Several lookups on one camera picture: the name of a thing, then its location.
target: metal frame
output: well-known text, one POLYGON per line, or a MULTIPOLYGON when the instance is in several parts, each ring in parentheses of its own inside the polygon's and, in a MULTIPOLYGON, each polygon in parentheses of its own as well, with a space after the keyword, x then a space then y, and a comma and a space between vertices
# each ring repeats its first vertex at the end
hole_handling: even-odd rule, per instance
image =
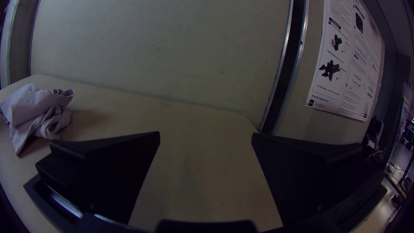
POLYGON ((7 6, 6 16, 4 17, 3 32, 0 41, 0 82, 2 88, 10 84, 10 39, 12 37, 14 16, 16 15, 18 3, 19 0, 10 0, 7 6))
POLYGON ((299 71, 299 67, 301 65, 302 55, 303 55, 303 48, 304 48, 304 44, 305 44, 305 40, 306 40, 307 25, 308 25, 308 22, 309 22, 309 3, 310 3, 310 0, 305 1, 301 39, 299 41, 298 54, 296 55, 295 68, 294 68, 294 72, 292 73, 292 77, 290 78, 289 87, 288 87, 288 90, 286 92, 285 99, 283 100, 282 109, 280 110, 279 116, 276 119, 276 123, 275 123, 275 126, 273 127, 272 134, 278 129, 278 127, 280 125, 280 121, 281 121, 280 116, 283 116, 283 114, 286 112, 287 102, 288 102, 288 100, 289 100, 289 98, 292 94, 294 84, 296 82, 296 78, 298 77, 298 71, 299 71))
POLYGON ((259 131, 259 132, 262 130, 264 122, 265 122, 265 120, 267 118, 267 115, 269 113, 269 108, 272 104, 273 97, 275 96, 277 83, 279 82, 279 77, 280 77, 280 72, 282 71, 283 62, 285 61, 286 48, 288 46, 288 40, 289 40, 289 34, 290 34, 290 26, 292 24, 293 1, 294 0, 290 0, 290 2, 289 2, 289 13, 288 13, 288 21, 287 21, 287 24, 286 24, 285 40, 283 41, 282 52, 280 54, 279 64, 278 64, 278 67, 277 67, 277 72, 276 72, 276 76, 275 76, 275 81, 273 83, 273 88, 272 88, 272 91, 270 92, 270 96, 269 96, 269 99, 267 101, 267 105, 266 105, 266 108, 264 110, 264 113, 263 113, 262 121, 260 122, 260 125, 257 128, 257 131, 259 131))
POLYGON ((35 16, 33 18, 33 24, 32 24, 32 27, 31 27, 30 45, 29 45, 29 74, 30 75, 32 75, 32 73, 31 73, 31 45, 32 45, 32 42, 33 42, 33 33, 35 31, 35 23, 36 23, 36 18, 38 16, 40 1, 41 0, 38 0, 38 6, 36 7, 36 13, 34 13, 35 16))

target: poster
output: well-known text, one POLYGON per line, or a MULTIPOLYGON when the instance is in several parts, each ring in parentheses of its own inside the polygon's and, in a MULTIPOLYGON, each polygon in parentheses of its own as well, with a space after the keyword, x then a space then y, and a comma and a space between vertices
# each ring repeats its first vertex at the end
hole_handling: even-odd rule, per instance
POLYGON ((380 79, 382 39, 359 0, 325 0, 318 62, 305 105, 366 121, 380 79))

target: white cloth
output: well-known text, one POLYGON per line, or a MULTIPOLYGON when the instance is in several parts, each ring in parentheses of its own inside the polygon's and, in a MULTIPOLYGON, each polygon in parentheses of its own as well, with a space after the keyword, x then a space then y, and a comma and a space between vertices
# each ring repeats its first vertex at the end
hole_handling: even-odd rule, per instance
POLYGON ((72 90, 44 91, 27 84, 0 103, 16 155, 32 134, 60 139, 61 129, 70 124, 70 112, 62 108, 70 103, 73 94, 72 90))

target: floor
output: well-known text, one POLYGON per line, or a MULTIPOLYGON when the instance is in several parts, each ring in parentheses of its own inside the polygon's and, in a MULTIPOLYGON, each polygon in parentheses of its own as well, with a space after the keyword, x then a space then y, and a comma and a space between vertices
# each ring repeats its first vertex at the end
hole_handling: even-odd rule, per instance
MULTIPOLYGON (((400 167, 401 169, 405 170, 407 168, 408 162, 410 161, 412 152, 408 150, 404 145, 397 144, 393 155, 390 157, 390 161, 400 167)), ((411 164, 410 168, 408 169, 409 174, 414 175, 414 166, 411 164)))
POLYGON ((387 224, 392 220, 395 207, 391 203, 391 198, 395 191, 386 182, 383 181, 381 184, 387 189, 387 194, 385 194, 371 215, 353 233, 382 233, 387 224))

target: black trim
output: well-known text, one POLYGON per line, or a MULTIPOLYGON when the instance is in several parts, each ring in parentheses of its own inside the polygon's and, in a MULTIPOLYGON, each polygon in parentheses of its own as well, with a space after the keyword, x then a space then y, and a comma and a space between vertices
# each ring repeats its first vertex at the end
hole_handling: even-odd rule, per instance
POLYGON ((370 213, 374 210, 376 205, 383 199, 387 189, 384 186, 380 185, 375 194, 367 201, 357 212, 355 212, 348 220, 341 224, 340 228, 343 232, 350 232, 356 226, 358 226, 361 221, 363 221, 370 213))
POLYGON ((39 193, 39 190, 45 190, 47 187, 41 181, 39 174, 29 180, 29 182, 27 182, 23 187, 39 211, 55 228, 57 228, 60 232, 76 232, 76 226, 73 222, 73 218, 66 219, 63 217, 56 208, 52 207, 52 200, 46 200, 40 195, 42 191, 39 193))
POLYGON ((266 119, 264 119, 263 128, 261 129, 261 133, 263 134, 269 135, 272 133, 295 71, 304 22, 305 4, 305 0, 293 1, 292 22, 289 31, 288 44, 286 46, 285 59, 283 61, 282 70, 280 71, 275 94, 269 107, 269 112, 266 119))

